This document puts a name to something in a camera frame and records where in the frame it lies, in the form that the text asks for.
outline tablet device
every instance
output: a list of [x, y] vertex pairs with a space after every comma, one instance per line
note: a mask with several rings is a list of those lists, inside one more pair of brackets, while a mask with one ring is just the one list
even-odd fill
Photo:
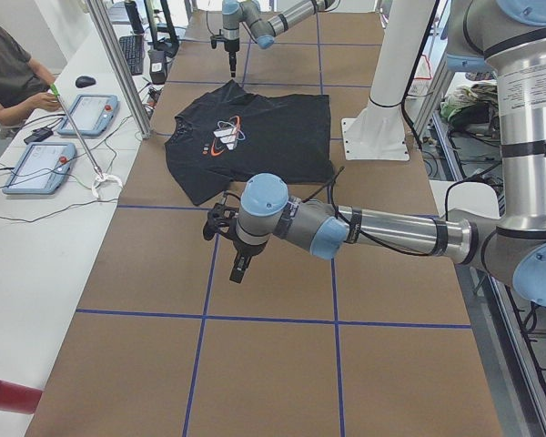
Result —
[[[81, 135], [98, 137], [111, 123], [118, 104], [117, 96], [79, 94], [69, 108], [69, 113]], [[61, 127], [56, 132], [61, 136], [75, 135], [75, 130], [67, 117], [63, 118]]]
[[73, 143], [30, 143], [2, 188], [5, 194], [52, 194], [75, 157]]

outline small robot arm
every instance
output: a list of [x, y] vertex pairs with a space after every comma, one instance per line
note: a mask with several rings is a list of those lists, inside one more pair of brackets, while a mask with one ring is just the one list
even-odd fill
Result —
[[223, 42], [228, 53], [230, 76], [237, 75], [237, 52], [240, 50], [240, 24], [246, 23], [248, 31], [261, 48], [269, 48], [275, 43], [275, 37], [287, 32], [297, 23], [311, 15], [323, 12], [334, 4], [335, 0], [303, 0], [282, 14], [277, 14], [265, 21], [261, 18], [261, 9], [257, 0], [223, 0], [223, 29], [218, 35], [210, 37], [212, 48]]
[[224, 198], [208, 213], [205, 239], [219, 233], [238, 250], [232, 280], [272, 234], [323, 259], [344, 242], [447, 256], [546, 306], [546, 0], [453, 0], [449, 40], [450, 67], [498, 74], [504, 215], [424, 218], [302, 202], [279, 178], [257, 175], [239, 208]]

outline black mouse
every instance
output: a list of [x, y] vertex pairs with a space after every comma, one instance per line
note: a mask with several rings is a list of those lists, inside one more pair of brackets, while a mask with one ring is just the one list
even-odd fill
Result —
[[85, 88], [86, 86], [92, 86], [95, 83], [95, 79], [91, 76], [79, 76], [75, 81], [75, 86], [77, 88]]

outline person's hand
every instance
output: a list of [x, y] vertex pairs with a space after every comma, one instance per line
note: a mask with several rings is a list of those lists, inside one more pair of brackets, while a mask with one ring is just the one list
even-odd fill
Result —
[[55, 95], [51, 93], [38, 93], [29, 97], [28, 100], [34, 109], [44, 109], [45, 111], [53, 112], [61, 108]]

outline black keyboard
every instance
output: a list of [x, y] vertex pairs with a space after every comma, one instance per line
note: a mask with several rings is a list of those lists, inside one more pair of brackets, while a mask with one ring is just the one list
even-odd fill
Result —
[[119, 46], [124, 52], [131, 76], [141, 75], [144, 72], [144, 36], [121, 36]]

